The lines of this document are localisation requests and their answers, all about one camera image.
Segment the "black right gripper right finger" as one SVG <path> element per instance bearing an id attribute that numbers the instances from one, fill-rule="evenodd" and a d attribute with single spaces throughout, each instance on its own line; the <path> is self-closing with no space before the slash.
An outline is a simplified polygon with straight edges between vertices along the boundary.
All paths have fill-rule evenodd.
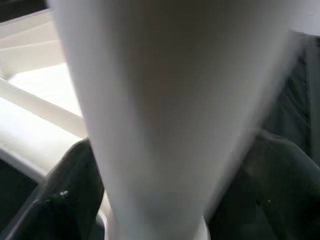
<path id="1" fill-rule="evenodd" d="M 208 227 L 211 240 L 320 240 L 320 167 L 257 130 Z"/>

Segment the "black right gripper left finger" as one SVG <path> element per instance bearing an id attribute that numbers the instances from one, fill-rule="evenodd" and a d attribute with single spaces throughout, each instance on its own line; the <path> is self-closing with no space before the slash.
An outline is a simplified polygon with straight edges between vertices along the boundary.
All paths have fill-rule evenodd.
<path id="1" fill-rule="evenodd" d="M 103 195 L 91 142 L 85 138 L 35 188 L 0 240 L 90 240 Z"/>

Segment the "white plastic table top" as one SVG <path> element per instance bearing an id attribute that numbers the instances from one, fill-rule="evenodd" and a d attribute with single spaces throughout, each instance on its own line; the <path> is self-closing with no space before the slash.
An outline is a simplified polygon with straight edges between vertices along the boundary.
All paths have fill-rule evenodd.
<path id="1" fill-rule="evenodd" d="M 47 176 L 88 138 L 108 240 L 211 240 L 210 17 L 152 0 L 0 1 L 0 147 Z"/>

